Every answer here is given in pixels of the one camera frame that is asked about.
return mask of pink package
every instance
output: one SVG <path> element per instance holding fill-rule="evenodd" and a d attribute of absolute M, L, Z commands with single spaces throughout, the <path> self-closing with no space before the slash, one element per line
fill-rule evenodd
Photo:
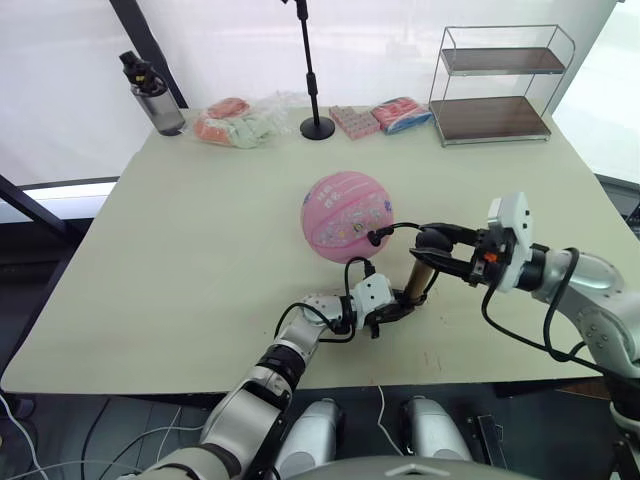
<path fill-rule="evenodd" d="M 210 118 L 237 117 L 249 111 L 249 104 L 237 97 L 229 97 L 214 103 L 207 109 Z"/>
<path fill-rule="evenodd" d="M 371 110 L 384 133 L 396 133 L 426 122 L 431 112 L 409 97 L 399 97 L 381 103 Z"/>
<path fill-rule="evenodd" d="M 318 181 L 302 204 L 304 236 L 322 257 L 346 263 L 370 257 L 385 244 L 374 247 L 367 232 L 393 223 L 391 200 L 373 178 L 360 172 L 340 172 Z"/>
<path fill-rule="evenodd" d="M 351 107 L 331 107 L 329 115 L 351 140 L 380 131 L 380 123 L 371 115 L 371 112 L 357 113 Z"/>

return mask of black wire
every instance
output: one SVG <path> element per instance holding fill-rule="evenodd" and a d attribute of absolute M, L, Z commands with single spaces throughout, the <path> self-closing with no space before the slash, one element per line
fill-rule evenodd
<path fill-rule="evenodd" d="M 289 312 L 291 310 L 293 310 L 294 308 L 296 308 L 296 307 L 305 308 L 305 309 L 309 310 L 310 312 L 315 313 L 318 317 L 320 317 L 322 322 L 327 326 L 327 328 L 329 330 L 331 330 L 332 332 L 335 331 L 335 327 L 331 324 L 329 319 L 320 310 L 318 310 L 315 307 L 312 307 L 311 305 L 307 305 L 306 303 L 295 302 L 295 303 L 292 303 L 291 305 L 289 305 L 285 309 L 285 311 L 282 313 L 282 315 L 280 316 L 280 320 L 278 320 L 278 323 L 276 325 L 276 331 L 273 334 L 273 338 L 276 338 L 278 336 L 278 333 L 280 333 L 280 328 L 282 327 L 282 322 L 284 322 L 284 319 L 287 317 L 287 315 L 289 315 Z"/>
<path fill-rule="evenodd" d="M 416 230 L 420 230 L 420 225 L 418 225 L 417 223 L 413 223 L 413 222 L 392 223 L 391 225 L 389 225 L 386 228 L 402 228 L 402 227 L 415 228 Z"/>
<path fill-rule="evenodd" d="M 82 454 L 80 455 L 80 460 L 82 460 L 83 462 L 87 458 L 87 448 L 89 448 L 89 441 L 91 441 L 91 435 L 93 435 L 93 431 L 95 430 L 96 425 L 98 425 L 98 422 L 102 418 L 102 415 L 104 414 L 104 411 L 107 409 L 107 406 L 109 405 L 110 401 L 111 401 L 111 398 L 107 398 L 107 400 L 104 402 L 104 405 L 102 405 L 102 408 L 98 412 L 98 415 L 96 415 L 96 418 L 93 420 L 93 423 L 89 427 L 89 431 L 87 432 L 87 436 L 84 437 L 84 443 L 82 444 Z M 85 464 L 81 463 L 80 464 L 80 479 L 81 480 L 85 480 L 85 471 L 84 470 L 85 470 Z"/>
<path fill-rule="evenodd" d="M 426 295 L 427 293 L 429 293 L 429 290 L 431 290 L 431 287 L 433 287 L 433 284 L 436 283 L 436 280 L 438 279 L 438 274 L 440 273 L 440 270 L 435 270 L 433 272 L 433 275 L 431 275 L 431 280 L 429 280 L 429 283 L 427 283 L 427 286 L 425 287 L 424 291 L 422 292 L 423 295 Z"/>
<path fill-rule="evenodd" d="M 553 352 L 553 354 L 561 356 L 562 358 L 567 358 L 566 361 L 571 361 L 574 363 L 577 363 L 578 365 L 582 365 L 583 367 L 586 368 L 590 368 L 591 370 L 595 370 L 596 372 L 599 372 L 603 375 L 608 375 L 612 378 L 615 378 L 616 380 L 620 381 L 621 383 L 624 383 L 625 385 L 634 388 L 634 389 L 638 389 L 640 388 L 640 384 L 622 376 L 617 374 L 616 372 L 609 370 L 608 368 L 604 368 L 601 367 L 599 365 L 596 365 L 595 363 L 591 363 L 588 362 L 587 360 L 583 360 L 582 358 L 576 357 L 575 354 L 582 348 L 584 347 L 584 342 L 580 342 L 577 345 L 575 345 L 571 351 L 569 353 L 565 353 L 565 352 L 560 352 L 558 350 L 555 349 L 550 349 L 547 348 L 544 345 L 540 345 L 537 342 L 534 342 L 533 340 L 530 340 L 526 337 L 523 337 L 521 335 L 518 335 L 515 332 L 512 332 L 511 330 L 508 330 L 507 328 L 503 327 L 502 325 L 497 324 L 495 321 L 493 321 L 493 319 L 489 316 L 488 312 L 487 312 L 487 307 L 489 306 L 489 303 L 491 302 L 491 298 L 493 297 L 493 294 L 496 291 L 496 288 L 498 287 L 498 283 L 500 282 L 500 279 L 502 278 L 502 275 L 497 275 L 496 279 L 491 283 L 491 285 L 489 286 L 489 288 L 487 289 L 487 293 L 485 293 L 484 298 L 482 299 L 482 306 L 480 307 L 480 311 L 482 312 L 482 316 L 485 319 L 485 321 L 494 329 L 498 330 L 500 333 L 508 336 L 509 338 L 512 338 L 514 340 L 517 340 L 521 343 L 524 343 L 525 345 L 528 345 L 532 348 L 535 348 L 537 350 L 541 350 L 543 352 L 548 353 L 549 355 L 552 355 L 551 352 Z"/>
<path fill-rule="evenodd" d="M 354 315 L 353 315 L 353 309 L 351 307 L 351 294 L 349 291 L 349 267 L 355 262 L 364 262 L 365 272 L 373 268 L 373 265 L 371 264 L 371 262 L 364 257 L 353 257 L 349 259 L 349 261 L 344 266 L 344 290 L 345 290 L 345 296 L 347 298 L 347 301 L 346 301 L 347 312 L 345 313 L 345 318 L 343 318 L 342 320 L 349 323 L 349 335 L 343 338 L 321 338 L 319 340 L 320 343 L 349 343 L 356 336 L 356 325 L 355 325 L 356 319 L 353 318 Z M 336 333 L 335 325 L 332 324 L 331 321 L 322 312 L 320 312 L 320 310 L 306 303 L 296 302 L 289 305 L 280 316 L 280 320 L 278 320 L 278 323 L 276 324 L 276 330 L 273 334 L 273 338 L 278 337 L 278 334 L 280 333 L 280 329 L 282 328 L 282 323 L 284 322 L 284 319 L 287 317 L 289 312 L 291 312 L 291 310 L 293 310 L 296 307 L 305 308 L 315 313 L 318 317 L 320 317 L 322 322 L 327 326 L 329 330 L 331 330 L 333 333 Z"/>
<path fill-rule="evenodd" d="M 553 316 L 556 313 L 556 310 L 558 309 L 560 300 L 562 300 L 562 297 L 564 296 L 564 292 L 567 290 L 569 281 L 571 280 L 571 277 L 573 276 L 573 272 L 576 270 L 576 266 L 578 265 L 578 260 L 580 259 L 580 252 L 577 249 L 567 248 L 566 251 L 568 251 L 571 254 L 571 260 L 569 261 L 569 265 L 567 266 L 567 271 L 562 277 L 562 280 L 558 285 L 558 289 L 556 290 L 556 293 L 553 295 L 553 299 L 549 304 L 549 309 L 547 310 L 547 314 L 544 316 L 544 324 L 542 327 L 542 337 L 544 339 L 544 346 L 548 350 L 549 355 L 551 355 L 551 358 L 553 358 L 558 362 L 568 362 L 569 360 L 571 360 L 572 355 L 571 355 L 571 352 L 563 355 L 556 354 L 556 351 L 554 350 L 551 344 L 551 321 L 553 320 Z"/>
<path fill-rule="evenodd" d="M 278 470 L 276 469 L 275 466 L 270 466 L 268 471 L 270 471 L 271 473 L 273 473 L 273 476 L 275 477 L 276 480 L 282 480 L 282 477 L 280 476 L 280 472 L 278 472 Z"/>

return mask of beige tabletop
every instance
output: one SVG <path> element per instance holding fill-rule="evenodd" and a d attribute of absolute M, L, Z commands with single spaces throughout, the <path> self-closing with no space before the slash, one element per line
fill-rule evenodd
<path fill-rule="evenodd" d="M 298 120 L 308 114 L 295 113 Z M 341 170 L 380 181 L 397 221 L 485 227 L 494 197 L 524 191 L 536 242 L 603 256 L 640 288 L 640 242 L 551 118 L 546 122 L 553 132 L 548 142 L 448 148 L 431 123 L 357 141 L 339 130 L 321 142 L 292 133 L 254 150 L 153 133 L 93 222 L 2 388 L 122 394 L 231 388 L 269 345 L 287 305 L 340 289 L 342 265 L 309 248 L 299 215 L 311 185 Z M 394 287 L 409 275 L 414 236 L 398 231 L 373 257 Z M 488 327 L 480 315 L 484 292 L 442 275 L 428 303 L 382 325 L 380 338 L 364 331 L 347 345 L 320 345 L 301 386 L 591 375 Z M 496 294 L 490 307 L 497 321 L 538 340 L 545 310 L 520 291 Z M 557 348 L 578 341 L 560 314 L 552 335 Z"/>

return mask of ball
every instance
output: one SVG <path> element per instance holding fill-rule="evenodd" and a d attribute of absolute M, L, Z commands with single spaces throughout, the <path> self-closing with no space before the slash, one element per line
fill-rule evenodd
<path fill-rule="evenodd" d="M 311 248 L 322 257 L 347 263 L 380 250 L 367 232 L 393 223 L 389 194 L 376 180 L 360 172 L 340 172 L 318 181 L 304 198 L 302 230 Z"/>

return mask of water bottle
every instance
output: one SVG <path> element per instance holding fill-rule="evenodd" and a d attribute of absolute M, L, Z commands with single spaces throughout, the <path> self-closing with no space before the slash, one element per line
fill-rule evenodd
<path fill-rule="evenodd" d="M 149 62 L 129 51 L 120 55 L 122 70 L 131 83 L 131 93 L 162 135 L 178 135 L 184 117 L 176 105 L 167 82 Z"/>

